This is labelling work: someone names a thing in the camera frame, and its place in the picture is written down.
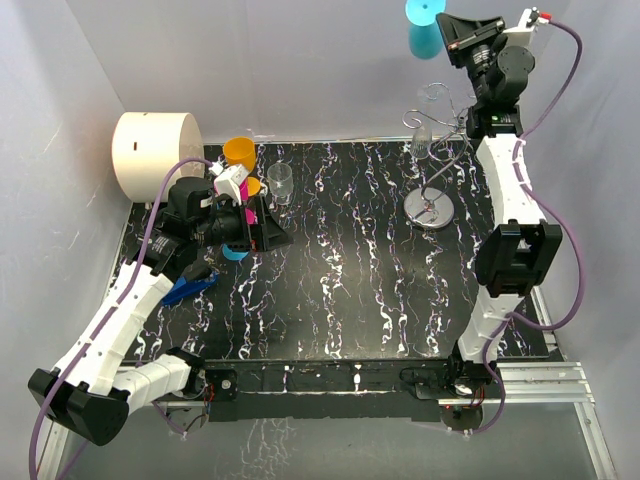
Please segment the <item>blue wine glass front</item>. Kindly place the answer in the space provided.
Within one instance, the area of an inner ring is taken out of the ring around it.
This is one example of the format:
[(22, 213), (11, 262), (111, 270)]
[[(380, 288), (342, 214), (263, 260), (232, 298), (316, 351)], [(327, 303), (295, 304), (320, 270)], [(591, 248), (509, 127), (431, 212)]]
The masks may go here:
[(227, 244), (222, 246), (222, 254), (229, 261), (242, 261), (248, 256), (248, 252), (232, 250)]

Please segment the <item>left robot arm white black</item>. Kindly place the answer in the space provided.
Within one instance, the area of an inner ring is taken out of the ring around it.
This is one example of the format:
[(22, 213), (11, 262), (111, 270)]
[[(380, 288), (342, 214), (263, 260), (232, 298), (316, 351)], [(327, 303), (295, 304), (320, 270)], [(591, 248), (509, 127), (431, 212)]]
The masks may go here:
[(204, 178), (178, 179), (154, 207), (137, 260), (121, 266), (78, 341), (51, 370), (31, 375), (28, 389), (44, 416), (104, 446), (146, 404), (175, 392), (200, 396), (207, 383), (204, 361), (179, 347), (129, 372), (119, 367), (150, 314), (186, 271), (197, 268), (200, 249), (269, 252), (292, 241), (263, 196), (244, 202)]

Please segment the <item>blue wine glass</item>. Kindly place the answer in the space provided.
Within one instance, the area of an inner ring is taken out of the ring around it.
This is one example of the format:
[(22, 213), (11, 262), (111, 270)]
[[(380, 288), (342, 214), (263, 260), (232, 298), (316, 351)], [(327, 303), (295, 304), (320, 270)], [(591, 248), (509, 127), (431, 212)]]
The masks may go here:
[(222, 246), (222, 254), (229, 261), (242, 261), (248, 256), (248, 252), (232, 250), (227, 244)]
[(411, 53), (418, 59), (436, 57), (443, 48), (436, 15), (446, 9), (445, 0), (407, 0), (405, 15), (409, 21), (408, 43)]

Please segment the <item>pink plastic wine glass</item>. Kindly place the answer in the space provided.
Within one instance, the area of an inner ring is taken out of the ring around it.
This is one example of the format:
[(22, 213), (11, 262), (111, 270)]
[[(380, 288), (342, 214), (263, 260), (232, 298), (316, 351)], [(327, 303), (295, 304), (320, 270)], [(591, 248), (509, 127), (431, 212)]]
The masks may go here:
[[(242, 202), (248, 205), (249, 201), (260, 192), (261, 183), (257, 178), (248, 176), (240, 185), (239, 190)], [(245, 209), (245, 214), (249, 225), (257, 223), (257, 216), (254, 210), (247, 207)]]

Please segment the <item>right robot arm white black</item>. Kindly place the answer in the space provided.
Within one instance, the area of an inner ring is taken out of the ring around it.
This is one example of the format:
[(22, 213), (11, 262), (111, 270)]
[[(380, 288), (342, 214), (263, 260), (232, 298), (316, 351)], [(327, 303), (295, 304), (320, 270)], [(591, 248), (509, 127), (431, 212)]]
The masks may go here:
[(512, 28), (502, 17), (436, 16), (450, 63), (466, 71), (474, 90), (466, 134), (484, 171), (494, 213), (494, 229), (474, 261), (479, 290), (471, 318), (447, 359), (445, 384), (460, 397), (491, 383), (501, 330), (545, 278), (563, 239), (560, 226), (548, 223), (527, 194), (523, 151), (516, 145), (524, 132), (519, 100), (535, 67), (530, 40), (550, 19), (537, 8), (524, 10)]

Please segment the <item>yellow plastic wine glass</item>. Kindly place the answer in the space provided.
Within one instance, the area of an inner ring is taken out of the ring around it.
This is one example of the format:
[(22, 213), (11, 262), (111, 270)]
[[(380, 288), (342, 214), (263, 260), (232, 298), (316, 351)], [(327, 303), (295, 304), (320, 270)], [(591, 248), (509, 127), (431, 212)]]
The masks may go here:
[(249, 196), (257, 195), (261, 190), (261, 183), (253, 176), (256, 167), (256, 146), (248, 137), (234, 137), (223, 145), (223, 154), (228, 165), (241, 164), (248, 172), (247, 192)]

